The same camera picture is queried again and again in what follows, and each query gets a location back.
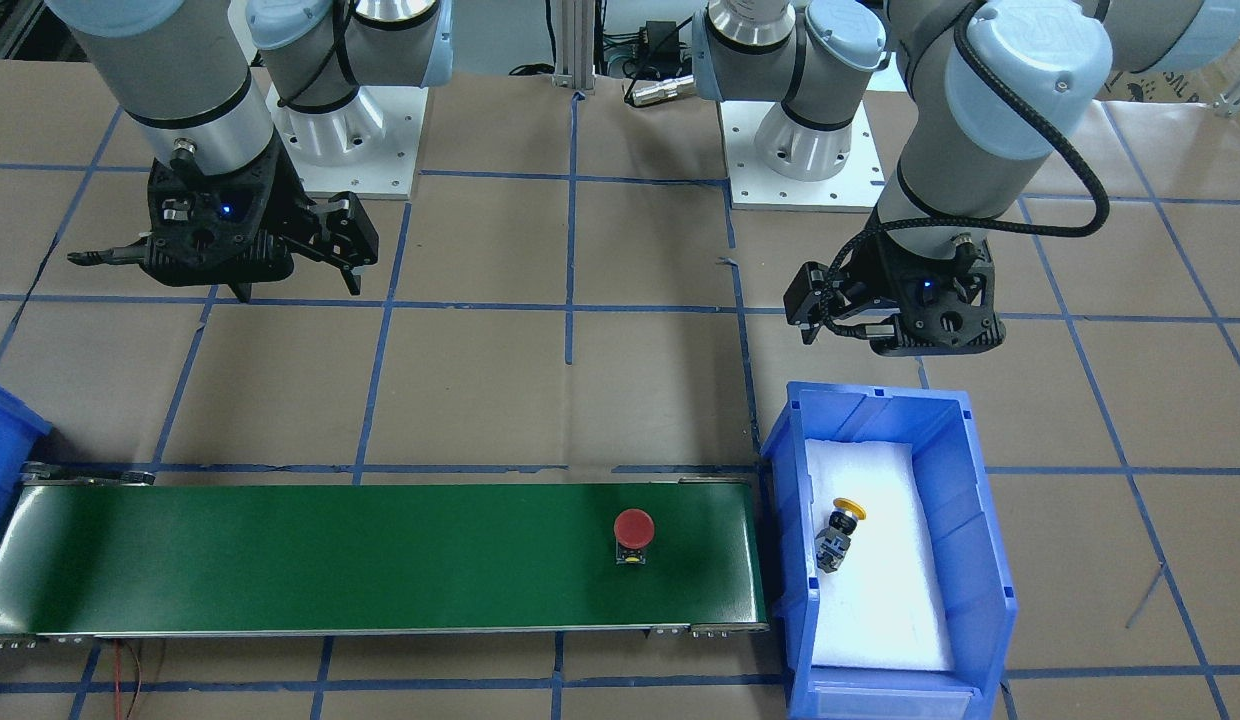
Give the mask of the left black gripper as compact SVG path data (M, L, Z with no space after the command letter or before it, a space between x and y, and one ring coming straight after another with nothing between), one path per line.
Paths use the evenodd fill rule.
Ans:
M982 354L1003 345L994 314L994 264L986 240L959 237L954 257L931 259L885 233L864 240L832 274L830 328L870 342L875 354Z

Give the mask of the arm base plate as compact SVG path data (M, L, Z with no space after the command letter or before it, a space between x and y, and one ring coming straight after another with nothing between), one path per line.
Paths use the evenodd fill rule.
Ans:
M343 108L306 114L278 108L272 88L267 105L310 196L410 200L428 97L428 88L363 86Z
M870 211L885 187L863 105L849 126L799 126L776 102L720 102L735 209Z

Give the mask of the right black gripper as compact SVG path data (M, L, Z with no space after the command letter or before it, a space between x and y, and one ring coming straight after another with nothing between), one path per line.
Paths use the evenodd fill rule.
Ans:
M253 283L290 278L304 257L335 266L350 295L361 295L361 274L379 257L374 224L352 192L310 200L281 138L222 176L193 173L188 152L172 157L176 169L154 161L148 178L153 228L140 268L149 278L172 288L226 284L249 304Z

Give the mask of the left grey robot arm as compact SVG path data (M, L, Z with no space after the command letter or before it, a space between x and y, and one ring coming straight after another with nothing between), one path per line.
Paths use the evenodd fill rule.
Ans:
M1081 238L1109 195L1069 141L1114 69L1197 69L1240 37L1240 1L711 1L693 22L698 95L770 102L777 173L797 143L847 150L870 76L897 55L918 119L864 228L804 263L786 322L875 354L981 354L1004 342L987 235Z

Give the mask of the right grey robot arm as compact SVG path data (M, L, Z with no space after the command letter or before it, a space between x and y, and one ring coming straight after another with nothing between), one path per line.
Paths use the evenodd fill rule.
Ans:
M446 86L448 1L250 1L250 41L272 73L267 102L218 1L50 1L122 110L153 146L149 230L72 252L79 266L139 266L167 288L223 284L241 302L295 258L334 266L350 295L379 259L360 196L319 201L299 164L391 156L374 87Z

